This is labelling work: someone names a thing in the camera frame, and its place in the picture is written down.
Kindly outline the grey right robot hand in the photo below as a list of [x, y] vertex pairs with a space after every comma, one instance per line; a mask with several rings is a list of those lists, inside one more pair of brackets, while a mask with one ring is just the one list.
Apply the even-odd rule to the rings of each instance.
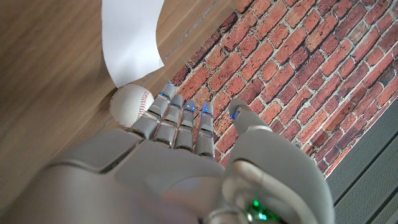
[[168, 84], [127, 130], [97, 134], [47, 163], [2, 223], [333, 223], [315, 163], [245, 101], [229, 106], [236, 143], [215, 161], [213, 105]]

